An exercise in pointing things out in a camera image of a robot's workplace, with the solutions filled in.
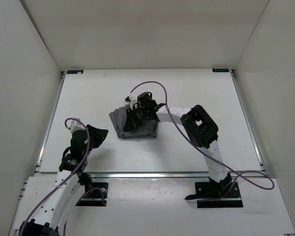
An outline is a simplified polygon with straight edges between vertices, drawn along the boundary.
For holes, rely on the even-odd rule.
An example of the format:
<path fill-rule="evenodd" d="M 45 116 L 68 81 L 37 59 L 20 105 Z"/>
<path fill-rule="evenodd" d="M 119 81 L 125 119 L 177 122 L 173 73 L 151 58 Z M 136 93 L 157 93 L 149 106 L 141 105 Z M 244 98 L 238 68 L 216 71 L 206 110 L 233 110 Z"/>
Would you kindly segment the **grey pleated skirt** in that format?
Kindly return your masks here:
<path fill-rule="evenodd" d="M 118 138 L 130 140 L 157 137 L 158 122 L 154 120 L 137 121 L 129 105 L 115 109 L 109 113 L 109 117 Z"/>

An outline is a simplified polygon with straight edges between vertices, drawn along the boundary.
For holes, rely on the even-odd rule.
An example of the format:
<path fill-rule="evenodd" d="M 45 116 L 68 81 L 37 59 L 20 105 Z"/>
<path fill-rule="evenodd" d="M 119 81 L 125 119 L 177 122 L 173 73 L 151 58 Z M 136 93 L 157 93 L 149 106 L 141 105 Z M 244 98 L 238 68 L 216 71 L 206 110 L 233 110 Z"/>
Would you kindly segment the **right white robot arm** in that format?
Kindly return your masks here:
<path fill-rule="evenodd" d="M 166 103 L 157 103 L 151 92 L 144 92 L 137 98 L 130 95 L 125 98 L 129 105 L 126 109 L 125 131 L 134 130 L 147 121 L 170 122 L 181 125 L 187 140 L 203 154 L 209 174 L 208 191 L 189 195 L 186 200 L 202 199 L 218 201 L 228 194 L 232 177 L 226 169 L 218 145 L 218 126 L 205 111 L 196 105 L 193 108 L 169 107 Z"/>

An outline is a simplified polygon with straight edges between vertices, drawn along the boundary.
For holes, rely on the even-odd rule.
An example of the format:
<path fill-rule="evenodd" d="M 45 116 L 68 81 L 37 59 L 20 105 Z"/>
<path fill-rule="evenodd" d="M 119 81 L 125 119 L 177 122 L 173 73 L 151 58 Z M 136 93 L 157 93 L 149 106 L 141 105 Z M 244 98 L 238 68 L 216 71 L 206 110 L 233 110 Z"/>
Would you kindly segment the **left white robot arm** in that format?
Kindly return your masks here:
<path fill-rule="evenodd" d="M 71 211 L 82 197 L 98 191 L 101 201 L 105 201 L 101 188 L 93 186 L 91 175 L 84 170 L 90 152 L 102 145 L 109 131 L 79 124 L 77 120 L 68 130 L 70 145 L 62 154 L 54 185 L 22 222 L 21 236 L 62 236 Z"/>

